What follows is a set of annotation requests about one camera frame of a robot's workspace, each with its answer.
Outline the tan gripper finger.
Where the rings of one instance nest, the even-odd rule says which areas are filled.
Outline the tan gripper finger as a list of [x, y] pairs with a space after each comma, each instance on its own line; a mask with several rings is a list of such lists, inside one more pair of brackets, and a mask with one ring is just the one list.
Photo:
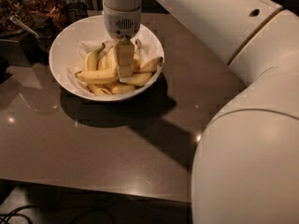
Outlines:
[[115, 56], [118, 67], [130, 67], [134, 61], [135, 45], [128, 38], [119, 39], [115, 46]]
[[133, 68], [131, 66], [119, 66], [118, 75], [120, 82], [127, 83], [132, 78]]

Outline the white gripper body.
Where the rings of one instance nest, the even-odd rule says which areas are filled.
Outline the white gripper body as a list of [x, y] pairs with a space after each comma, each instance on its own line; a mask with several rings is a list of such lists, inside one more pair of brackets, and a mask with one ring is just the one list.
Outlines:
[[104, 23], [108, 34], [115, 39], [132, 38], [141, 23], [141, 6], [130, 6], [128, 3], [117, 5], [103, 4]]

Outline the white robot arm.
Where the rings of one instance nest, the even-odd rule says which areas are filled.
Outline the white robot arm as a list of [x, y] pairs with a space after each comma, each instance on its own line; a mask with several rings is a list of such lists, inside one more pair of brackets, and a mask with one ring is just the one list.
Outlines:
[[[192, 165], [194, 224], [299, 224], [295, 14], [270, 0], [156, 0], [246, 84], [208, 123]], [[134, 35], [141, 0], [103, 0], [107, 31]]]

